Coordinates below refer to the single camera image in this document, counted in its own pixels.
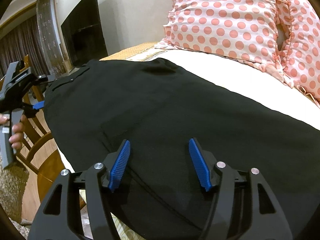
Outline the person's left hand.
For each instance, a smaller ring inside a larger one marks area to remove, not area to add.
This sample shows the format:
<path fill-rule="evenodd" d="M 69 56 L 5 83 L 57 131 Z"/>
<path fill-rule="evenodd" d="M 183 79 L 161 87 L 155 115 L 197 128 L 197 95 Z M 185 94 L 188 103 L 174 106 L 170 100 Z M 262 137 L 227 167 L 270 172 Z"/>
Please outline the person's left hand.
<path fill-rule="evenodd" d="M 23 114 L 21 116 L 20 122 L 12 126 L 12 136 L 9 138 L 8 142 L 10 146 L 17 152 L 22 148 L 22 140 L 24 138 L 25 131 L 25 121 L 27 120 L 26 116 Z"/>

